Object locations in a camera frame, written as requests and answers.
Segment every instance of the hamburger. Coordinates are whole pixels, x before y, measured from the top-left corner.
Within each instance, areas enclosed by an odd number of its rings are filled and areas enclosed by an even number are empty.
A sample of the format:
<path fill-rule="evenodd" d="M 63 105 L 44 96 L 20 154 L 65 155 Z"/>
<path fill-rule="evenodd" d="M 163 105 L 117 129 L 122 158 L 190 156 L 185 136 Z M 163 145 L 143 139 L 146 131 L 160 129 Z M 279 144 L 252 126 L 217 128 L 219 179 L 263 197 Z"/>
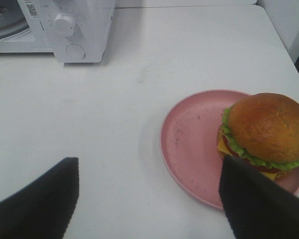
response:
<path fill-rule="evenodd" d="M 224 109 L 217 151 L 238 156 L 272 180 L 299 167 L 299 104 L 274 93 L 247 96 Z"/>

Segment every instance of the pink plate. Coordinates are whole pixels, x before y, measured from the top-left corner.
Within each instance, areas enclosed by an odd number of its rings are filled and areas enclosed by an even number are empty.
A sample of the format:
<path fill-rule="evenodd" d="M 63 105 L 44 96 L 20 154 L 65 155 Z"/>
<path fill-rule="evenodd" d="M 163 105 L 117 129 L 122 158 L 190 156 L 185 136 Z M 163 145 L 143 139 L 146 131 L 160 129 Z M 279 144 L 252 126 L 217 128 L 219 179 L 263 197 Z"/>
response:
<path fill-rule="evenodd" d="M 162 125 L 160 146 L 170 174 L 189 194 L 216 208 L 223 208 L 218 194 L 222 159 L 216 149 L 221 114 L 247 95 L 213 90 L 189 96 L 168 113 Z M 276 183 L 296 194 L 299 167 Z"/>

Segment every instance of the microwave knob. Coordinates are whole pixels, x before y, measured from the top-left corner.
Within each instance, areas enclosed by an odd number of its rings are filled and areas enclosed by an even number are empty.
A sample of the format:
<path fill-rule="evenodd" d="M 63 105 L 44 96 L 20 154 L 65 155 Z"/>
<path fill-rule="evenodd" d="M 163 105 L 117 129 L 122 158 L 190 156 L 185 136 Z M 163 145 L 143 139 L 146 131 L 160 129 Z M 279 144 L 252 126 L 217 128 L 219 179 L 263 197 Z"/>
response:
<path fill-rule="evenodd" d="M 56 16 L 53 21 L 54 32 L 64 37 L 72 36 L 74 34 L 75 26 L 75 19 L 64 13 Z"/>
<path fill-rule="evenodd" d="M 71 56 L 72 58 L 76 59 L 84 59 L 85 58 L 85 51 L 82 46 L 78 44 L 70 44 L 66 47 L 66 52 Z"/>

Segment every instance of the lettuce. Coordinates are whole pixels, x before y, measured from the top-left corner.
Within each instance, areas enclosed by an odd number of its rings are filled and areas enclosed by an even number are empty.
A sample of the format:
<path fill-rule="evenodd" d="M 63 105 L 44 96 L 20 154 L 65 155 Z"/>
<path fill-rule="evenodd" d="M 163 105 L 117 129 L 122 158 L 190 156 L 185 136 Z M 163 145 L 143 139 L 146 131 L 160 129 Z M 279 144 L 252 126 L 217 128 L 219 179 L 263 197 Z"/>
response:
<path fill-rule="evenodd" d="M 224 136 L 228 141 L 228 146 L 239 155 L 241 158 L 247 158 L 250 164 L 258 167 L 258 166 L 265 166 L 266 168 L 277 168 L 280 170 L 289 170 L 292 168 L 296 168 L 299 166 L 299 160 L 296 162 L 291 163 L 270 163 L 265 162 L 255 156 L 252 156 L 250 153 L 247 152 L 245 148 L 242 148 L 238 145 L 236 140 L 234 139 L 231 129 L 228 127 L 228 115 L 230 113 L 230 108 L 224 109 L 223 117 L 222 117 L 222 129 L 224 130 Z"/>

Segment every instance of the plate rim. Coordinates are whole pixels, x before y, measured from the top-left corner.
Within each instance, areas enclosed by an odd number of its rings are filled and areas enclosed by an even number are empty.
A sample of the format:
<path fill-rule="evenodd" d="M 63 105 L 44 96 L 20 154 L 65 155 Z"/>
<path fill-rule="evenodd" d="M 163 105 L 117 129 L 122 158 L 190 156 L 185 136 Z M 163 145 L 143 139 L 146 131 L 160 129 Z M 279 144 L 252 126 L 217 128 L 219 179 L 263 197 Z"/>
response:
<path fill-rule="evenodd" d="M 167 161 L 166 161 L 166 158 L 164 156 L 164 152 L 163 152 L 163 148 L 162 148 L 162 131 L 163 131 L 163 128 L 164 128 L 164 124 L 166 122 L 166 119 L 167 117 L 170 115 L 170 113 L 182 102 L 186 101 L 188 98 L 191 98 L 195 95 L 200 95 L 200 94 L 204 94 L 204 93 L 207 93 L 207 92 L 219 92 L 219 91 L 225 91 L 225 92 L 233 92 L 233 93 L 239 93 L 239 94 L 243 94 L 243 95 L 246 95 L 246 96 L 250 96 L 252 94 L 249 94 L 249 93 L 246 93 L 246 92 L 242 92 L 242 91 L 236 91 L 236 90 L 230 90 L 230 89 L 212 89 L 212 90 L 206 90 L 206 91 L 200 91 L 200 92 L 196 92 L 196 93 L 193 93 L 187 97 L 184 97 L 183 99 L 179 100 L 176 104 L 173 105 L 173 107 L 170 108 L 170 110 L 167 112 L 167 114 L 165 115 L 163 121 L 162 121 L 162 124 L 160 126 L 160 130 L 159 130 L 159 148 L 160 148 L 160 154 L 163 158 L 163 161 L 164 161 L 164 164 L 165 164 L 165 167 L 167 168 L 169 174 L 172 176 L 172 178 L 176 181 L 176 183 L 186 192 L 188 193 L 190 196 L 192 196 L 194 199 L 197 199 L 198 201 L 200 202 L 203 202 L 209 206 L 212 206 L 214 208 L 217 208 L 217 209 L 220 209 L 220 210 L 224 210 L 223 209 L 223 206 L 219 206 L 219 205 L 216 205 L 214 203 L 211 203 L 205 199 L 202 199 L 200 197 L 198 197 L 197 195 L 195 195 L 193 192 L 191 192 L 189 189 L 187 189 L 183 184 L 182 182 L 173 174 L 173 172 L 171 171 L 171 169 L 168 167 L 167 165 Z M 299 186 L 297 187 L 297 189 L 295 190 L 295 192 L 293 192 L 294 195 L 298 194 L 299 192 Z"/>

